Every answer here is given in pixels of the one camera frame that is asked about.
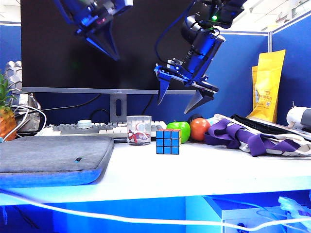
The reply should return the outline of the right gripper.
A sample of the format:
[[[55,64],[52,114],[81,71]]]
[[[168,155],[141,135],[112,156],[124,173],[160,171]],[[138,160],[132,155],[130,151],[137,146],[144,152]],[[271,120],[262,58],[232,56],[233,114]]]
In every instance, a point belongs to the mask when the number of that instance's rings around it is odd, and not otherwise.
[[[154,68],[157,79],[159,80],[159,91],[157,104],[160,105],[169,88],[171,79],[178,80],[185,87],[193,86],[198,88],[187,104],[184,114],[214,99],[214,93],[218,92],[218,87],[207,82],[206,77],[196,78],[182,66],[156,66]]]

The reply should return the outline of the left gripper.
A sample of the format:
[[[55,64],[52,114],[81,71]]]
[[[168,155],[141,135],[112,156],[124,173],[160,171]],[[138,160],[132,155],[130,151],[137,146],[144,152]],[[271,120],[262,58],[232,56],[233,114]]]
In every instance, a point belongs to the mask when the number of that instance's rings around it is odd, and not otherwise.
[[[112,33],[113,4],[77,4],[74,7],[76,35],[86,37],[87,42],[113,60],[119,60],[119,52]]]

